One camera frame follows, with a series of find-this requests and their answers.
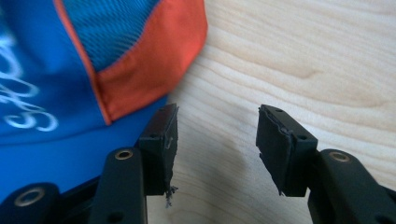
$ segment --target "baseball cap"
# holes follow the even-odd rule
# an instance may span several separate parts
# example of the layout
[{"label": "baseball cap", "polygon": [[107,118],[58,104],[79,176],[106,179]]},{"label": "baseball cap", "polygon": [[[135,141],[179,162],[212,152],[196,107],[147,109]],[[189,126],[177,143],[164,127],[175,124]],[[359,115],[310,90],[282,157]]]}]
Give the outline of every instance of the baseball cap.
[{"label": "baseball cap", "polygon": [[0,202],[131,147],[205,43],[203,0],[0,0]]}]

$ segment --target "wood grain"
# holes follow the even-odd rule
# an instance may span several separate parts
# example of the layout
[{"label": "wood grain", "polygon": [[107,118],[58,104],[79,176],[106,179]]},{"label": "wood grain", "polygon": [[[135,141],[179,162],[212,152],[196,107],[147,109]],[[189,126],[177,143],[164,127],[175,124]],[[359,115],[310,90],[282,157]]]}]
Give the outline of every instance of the wood grain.
[{"label": "wood grain", "polygon": [[255,147],[258,107],[280,107],[396,189],[396,2],[207,0],[205,48],[171,94],[179,149],[149,223],[311,223],[277,195]]}]

